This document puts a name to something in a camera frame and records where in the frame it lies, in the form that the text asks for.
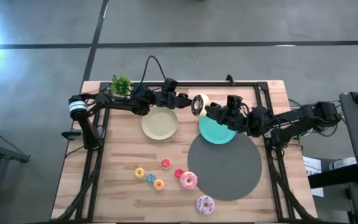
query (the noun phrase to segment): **blue donut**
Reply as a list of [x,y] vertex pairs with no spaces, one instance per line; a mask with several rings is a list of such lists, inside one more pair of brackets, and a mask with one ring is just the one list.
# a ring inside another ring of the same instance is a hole
[[154,183],[154,182],[155,182],[155,174],[153,174],[153,173],[147,174],[147,176],[146,176],[146,181],[147,181],[147,183],[149,183],[149,184]]

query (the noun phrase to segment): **gray circular mat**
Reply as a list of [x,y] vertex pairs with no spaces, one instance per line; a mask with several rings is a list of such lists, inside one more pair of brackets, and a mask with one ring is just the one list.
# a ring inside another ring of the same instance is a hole
[[259,151],[245,134],[237,134],[223,145],[212,144],[198,135],[191,143],[187,163],[198,176],[197,187],[204,194],[225,201],[248,195],[262,173]]

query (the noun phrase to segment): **potted plant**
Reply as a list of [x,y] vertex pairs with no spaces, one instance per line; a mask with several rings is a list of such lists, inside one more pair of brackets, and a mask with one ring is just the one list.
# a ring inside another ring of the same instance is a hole
[[127,75],[112,76],[110,90],[113,96],[129,97],[131,79]]

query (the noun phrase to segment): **beige plate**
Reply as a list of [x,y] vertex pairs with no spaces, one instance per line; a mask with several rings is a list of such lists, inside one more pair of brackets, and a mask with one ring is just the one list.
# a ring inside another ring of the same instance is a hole
[[164,140],[178,129],[178,117],[168,108],[153,106],[148,115],[142,118],[142,130],[149,138]]

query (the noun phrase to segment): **red donut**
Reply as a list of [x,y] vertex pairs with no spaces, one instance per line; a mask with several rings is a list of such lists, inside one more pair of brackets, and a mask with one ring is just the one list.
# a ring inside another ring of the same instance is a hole
[[162,167],[163,169],[168,169],[169,167],[171,167],[171,160],[169,160],[169,159],[163,159],[163,160],[161,161],[161,167]]
[[180,178],[184,172],[185,170],[182,168],[175,169],[175,177]]

